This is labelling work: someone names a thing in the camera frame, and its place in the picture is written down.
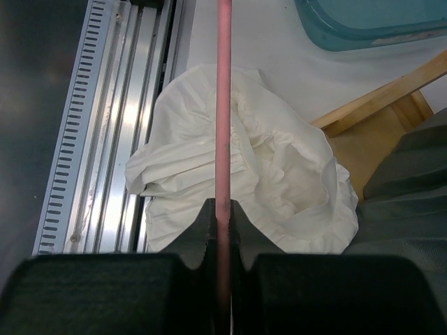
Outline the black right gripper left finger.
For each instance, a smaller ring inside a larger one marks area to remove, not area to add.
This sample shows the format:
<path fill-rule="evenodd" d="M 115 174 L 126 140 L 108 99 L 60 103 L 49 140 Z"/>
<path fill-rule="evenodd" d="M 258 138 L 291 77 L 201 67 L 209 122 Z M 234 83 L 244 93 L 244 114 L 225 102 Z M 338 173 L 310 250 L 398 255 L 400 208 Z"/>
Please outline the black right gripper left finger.
<path fill-rule="evenodd" d="M 191 271 L 217 268 L 217 221 L 215 199 L 204 201 L 192 224 L 160 251 L 180 258 Z"/>

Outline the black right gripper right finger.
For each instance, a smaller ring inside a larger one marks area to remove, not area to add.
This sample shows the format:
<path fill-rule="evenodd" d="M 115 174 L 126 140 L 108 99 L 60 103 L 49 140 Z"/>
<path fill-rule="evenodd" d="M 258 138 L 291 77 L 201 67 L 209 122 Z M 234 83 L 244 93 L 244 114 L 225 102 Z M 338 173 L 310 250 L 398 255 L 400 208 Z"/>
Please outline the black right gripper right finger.
<path fill-rule="evenodd" d="M 230 238 L 245 271 L 251 270 L 259 255 L 285 254 L 249 220 L 236 200 L 231 201 Z"/>

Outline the white skirt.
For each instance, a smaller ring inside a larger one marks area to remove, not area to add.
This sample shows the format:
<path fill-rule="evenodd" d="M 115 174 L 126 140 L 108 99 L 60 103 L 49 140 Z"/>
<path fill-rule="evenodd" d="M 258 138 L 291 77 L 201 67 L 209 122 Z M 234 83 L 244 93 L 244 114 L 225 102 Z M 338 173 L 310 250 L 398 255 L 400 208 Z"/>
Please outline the white skirt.
<path fill-rule="evenodd" d="M 216 68 L 196 66 L 159 95 L 149 142 L 126 163 L 126 189 L 150 198 L 147 243 L 160 251 L 214 197 Z M 234 68 L 230 188 L 251 223 L 287 253 L 340 254 L 358 231 L 358 197 L 323 132 Z"/>

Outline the pink clothes hanger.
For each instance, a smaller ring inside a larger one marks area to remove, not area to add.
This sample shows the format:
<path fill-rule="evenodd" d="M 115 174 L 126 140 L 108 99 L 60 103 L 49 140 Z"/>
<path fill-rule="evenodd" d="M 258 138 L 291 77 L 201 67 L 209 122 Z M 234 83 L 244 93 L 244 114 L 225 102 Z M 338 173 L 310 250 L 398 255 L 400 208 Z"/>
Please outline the pink clothes hanger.
<path fill-rule="evenodd" d="M 217 2 L 215 216 L 217 220 L 216 333 L 230 333 L 230 95 L 232 2 Z"/>

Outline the grey pleated skirt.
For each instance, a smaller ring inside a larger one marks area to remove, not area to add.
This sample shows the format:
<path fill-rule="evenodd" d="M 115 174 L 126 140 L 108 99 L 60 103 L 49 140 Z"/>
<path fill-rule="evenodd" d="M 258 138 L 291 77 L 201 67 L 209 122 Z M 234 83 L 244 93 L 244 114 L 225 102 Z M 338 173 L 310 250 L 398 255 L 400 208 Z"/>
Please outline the grey pleated skirt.
<path fill-rule="evenodd" d="M 358 205 L 349 254 L 396 255 L 446 278 L 446 111 L 404 135 Z"/>

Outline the wooden clothes rack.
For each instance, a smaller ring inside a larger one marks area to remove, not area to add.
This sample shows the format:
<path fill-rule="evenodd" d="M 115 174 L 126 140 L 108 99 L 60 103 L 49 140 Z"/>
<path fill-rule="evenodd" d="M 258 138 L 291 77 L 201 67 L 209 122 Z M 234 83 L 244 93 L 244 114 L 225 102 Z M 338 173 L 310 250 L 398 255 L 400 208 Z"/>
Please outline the wooden clothes rack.
<path fill-rule="evenodd" d="M 327 136 L 337 160 L 363 189 L 379 163 L 406 135 L 434 116 L 422 88 L 446 76 L 446 51 L 410 73 L 312 122 Z"/>

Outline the teal plastic basin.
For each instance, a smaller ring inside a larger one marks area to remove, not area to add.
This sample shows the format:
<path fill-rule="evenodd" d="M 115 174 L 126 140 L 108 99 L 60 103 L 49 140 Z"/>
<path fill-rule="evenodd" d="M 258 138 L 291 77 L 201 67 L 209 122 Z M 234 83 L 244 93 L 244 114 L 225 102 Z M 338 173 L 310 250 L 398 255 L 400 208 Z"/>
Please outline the teal plastic basin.
<path fill-rule="evenodd" d="M 310 41 L 330 52 L 446 35 L 445 1 L 296 1 Z"/>

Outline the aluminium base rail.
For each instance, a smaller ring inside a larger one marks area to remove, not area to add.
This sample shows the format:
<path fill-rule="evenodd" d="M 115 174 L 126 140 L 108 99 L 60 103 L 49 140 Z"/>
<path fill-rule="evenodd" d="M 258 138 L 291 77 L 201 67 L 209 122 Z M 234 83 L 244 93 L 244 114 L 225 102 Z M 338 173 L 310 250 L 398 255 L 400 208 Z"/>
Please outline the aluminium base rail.
<path fill-rule="evenodd" d="M 174 78 L 183 1 L 117 3 L 106 35 L 73 204 L 67 253 L 127 253 L 145 243 L 144 199 L 130 194 L 126 162 L 150 134 L 157 96 Z"/>

